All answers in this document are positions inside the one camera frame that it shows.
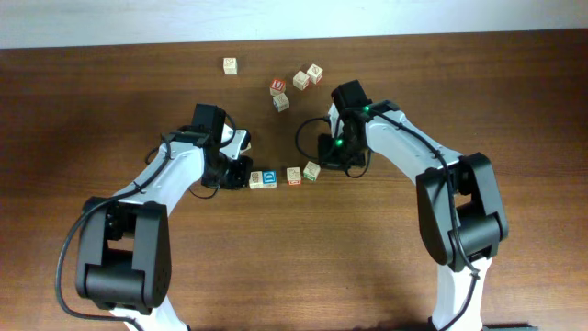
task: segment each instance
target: wood grain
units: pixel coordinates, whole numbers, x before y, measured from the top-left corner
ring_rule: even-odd
[[[238,59],[237,76],[223,74],[227,56]],[[358,78],[443,145],[491,158],[511,232],[486,280],[483,321],[583,330],[587,59],[587,30],[0,51],[0,329],[124,329],[60,310],[58,252],[85,200],[134,179],[158,134],[188,123],[197,102],[249,129],[249,155],[279,181],[181,199],[169,295],[185,322],[325,330],[425,321],[436,271],[409,180],[377,155],[359,180],[322,171],[314,184],[286,185],[285,168],[306,163],[293,144],[299,124]],[[324,78],[300,92],[292,76],[311,63]],[[288,83],[281,113],[273,78]],[[303,145],[313,151],[326,131],[309,127]],[[74,292],[74,261],[72,250],[66,299],[97,313]]]

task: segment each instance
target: white robotic arm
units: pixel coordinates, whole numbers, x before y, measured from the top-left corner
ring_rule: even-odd
[[[363,154],[369,149],[388,158],[416,185],[421,236],[438,263],[433,327],[481,330],[483,282],[498,243],[508,234],[490,161],[481,154],[463,156],[437,143],[414,127],[398,106],[389,101],[373,104],[357,81],[339,86],[332,97],[326,118],[331,135],[319,138],[321,166],[336,170],[364,166]],[[448,203],[453,199],[448,192],[456,192],[447,189],[447,178],[450,187],[472,196],[472,202],[454,212],[460,239],[454,235]],[[459,254],[458,245],[468,261]],[[474,275],[464,268],[467,262],[477,269]]]
[[[216,106],[198,104],[192,124],[164,137],[153,161],[134,181],[112,198],[86,203],[76,289],[116,317],[80,314],[67,307],[61,295],[62,251],[56,290],[66,313],[125,322],[130,330],[189,330],[166,296],[172,267],[167,217],[199,180],[215,189],[246,187],[253,161],[240,152],[249,143],[249,133],[235,131],[230,117],[233,128],[225,125],[225,116]],[[123,236],[134,239],[132,251],[109,247]]]

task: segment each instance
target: toy block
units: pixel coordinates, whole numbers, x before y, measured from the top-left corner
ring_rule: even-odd
[[[277,187],[276,171],[264,171],[264,188],[275,188]]]
[[[286,95],[282,93],[274,97],[274,107],[276,107],[278,112],[286,110],[290,107],[290,101]]]
[[[303,73],[302,71],[299,71],[295,76],[294,76],[294,86],[299,89],[300,91],[303,91],[306,86],[309,85],[311,78]]]
[[[302,184],[302,176],[300,175],[300,168],[293,167],[286,169],[288,176],[288,185],[300,185]]]
[[[224,58],[222,68],[224,69],[224,74],[237,74],[237,59]]]
[[[277,96],[284,92],[286,92],[286,82],[279,79],[274,79],[272,81],[272,85],[269,86],[269,94],[272,96]]]
[[[322,79],[322,68],[316,64],[313,64],[306,74],[311,78],[311,82],[313,84],[318,84]]]
[[[249,177],[249,188],[256,189],[256,188],[263,188],[263,175],[261,171],[252,171],[251,176]]]
[[[304,177],[310,179],[312,181],[316,181],[316,178],[319,176],[321,172],[321,167],[311,161],[306,165],[304,168]]]

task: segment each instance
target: black cable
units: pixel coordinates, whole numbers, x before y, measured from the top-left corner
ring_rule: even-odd
[[[296,148],[298,149],[298,151],[310,158],[313,161],[318,161],[319,158],[318,157],[314,157],[314,156],[310,156],[308,154],[306,154],[304,151],[302,151],[302,149],[300,148],[300,144],[299,144],[299,136],[300,136],[300,131],[302,131],[302,128],[304,128],[308,123],[313,122],[315,120],[323,120],[323,121],[328,121],[328,117],[321,117],[321,118],[314,118],[314,119],[310,119],[310,120],[305,120],[296,130],[296,136],[294,137],[294,143],[296,144]],[[341,116],[339,116],[337,118],[337,122],[334,126],[334,140],[333,140],[333,145],[331,146],[331,149],[329,150],[329,152],[327,152],[327,154],[325,154],[323,157],[329,157],[331,156],[331,154],[334,152],[334,148],[335,148],[335,141],[337,139],[337,136],[339,134],[339,123],[341,122]]]
[[[362,176],[364,176],[366,174],[366,172],[369,170],[369,164],[371,163],[371,149],[367,150],[367,164],[366,167],[364,168],[364,171],[357,177],[353,177],[351,175],[349,175],[349,169],[346,168],[345,169],[345,174],[349,177],[349,178],[353,178],[353,179],[358,179],[361,178]]]
[[[199,195],[197,195],[196,193],[194,193],[194,191],[192,191],[192,188],[188,188],[187,190],[190,191],[190,193],[192,193],[192,195],[195,196],[196,198],[199,198],[199,199],[212,199],[212,198],[214,198],[215,195],[217,195],[217,192],[219,191],[219,188],[221,188],[221,186],[217,186],[214,189],[214,192],[211,195],[207,196],[207,197],[200,197]]]
[[[149,163],[151,163],[151,161],[149,161],[149,158],[151,157],[151,155],[153,155],[155,152],[157,152],[157,150],[159,149],[159,146],[153,148],[151,151],[149,151],[149,153],[147,155],[145,155],[145,164],[148,165]]]
[[[325,117],[321,117],[321,118],[314,118],[314,119],[310,119],[310,120],[305,120],[296,130],[296,136],[294,137],[294,143],[296,144],[296,148],[298,149],[298,151],[306,156],[307,158],[313,160],[313,161],[317,161],[319,158],[318,157],[314,157],[314,156],[310,156],[308,154],[306,154],[306,152],[302,151],[302,148],[300,148],[300,144],[298,142],[299,140],[299,136],[300,136],[300,132],[302,131],[302,128],[304,128],[307,124],[314,122],[316,120],[322,120],[322,121],[327,121],[327,119]]]
[[[171,160],[171,158],[172,158],[172,148],[171,148],[170,142],[167,139],[165,139],[165,137],[163,137],[163,135],[162,135],[162,141],[164,141],[165,147],[167,149],[167,151],[165,153],[165,158],[164,158],[163,162],[157,167],[157,169],[152,173],[152,175],[149,178],[147,178],[147,180],[145,180],[140,185],[133,182],[135,184],[135,188],[132,189],[131,191],[126,192],[126,193],[121,193],[116,196],[112,196],[112,197],[98,203],[96,206],[92,207],[89,211],[84,212],[77,219],[77,221],[75,221],[72,228],[70,229],[67,236],[65,237],[65,241],[63,242],[63,246],[62,246],[62,251],[60,252],[59,259],[57,261],[57,269],[55,271],[55,296],[57,297],[57,302],[59,303],[59,305],[70,316],[85,319],[85,320],[94,320],[94,321],[126,322],[126,323],[129,323],[130,325],[133,325],[138,331],[143,330],[142,327],[137,323],[137,321],[134,318],[83,314],[83,313],[79,313],[79,312],[72,310],[67,305],[67,303],[65,303],[65,300],[63,298],[62,270],[63,270],[63,262],[65,260],[65,255],[67,253],[67,249],[69,248],[69,245],[72,242],[72,239],[74,238],[74,235],[77,232],[77,229],[80,228],[80,226],[84,225],[87,222],[87,220],[90,218],[90,216],[92,216],[92,214],[94,214],[97,210],[99,210],[100,208],[102,208],[110,203],[116,202],[117,200],[120,200],[120,199],[125,199],[127,197],[130,197],[132,195],[135,195],[137,193],[142,192],[142,190],[144,188],[146,188],[147,186],[149,186],[149,184],[151,184],[151,182],[153,182],[157,178],[157,176],[159,176],[159,174],[164,170],[165,166],[167,165],[169,160]]]
[[[453,317],[453,319],[451,321],[449,321],[449,323],[447,323],[445,326],[440,328],[439,331],[447,331],[453,324],[455,324],[459,320],[459,318],[461,318],[461,316],[463,316],[463,314],[466,313],[466,310],[468,310],[469,302],[471,302],[471,298],[474,295],[474,289],[476,288],[476,282],[479,279],[480,279],[480,276],[478,276],[478,275],[474,276],[473,273],[471,274],[471,282],[469,283],[468,295],[466,296],[466,301],[463,303],[463,307],[461,308],[459,313],[455,317]]]

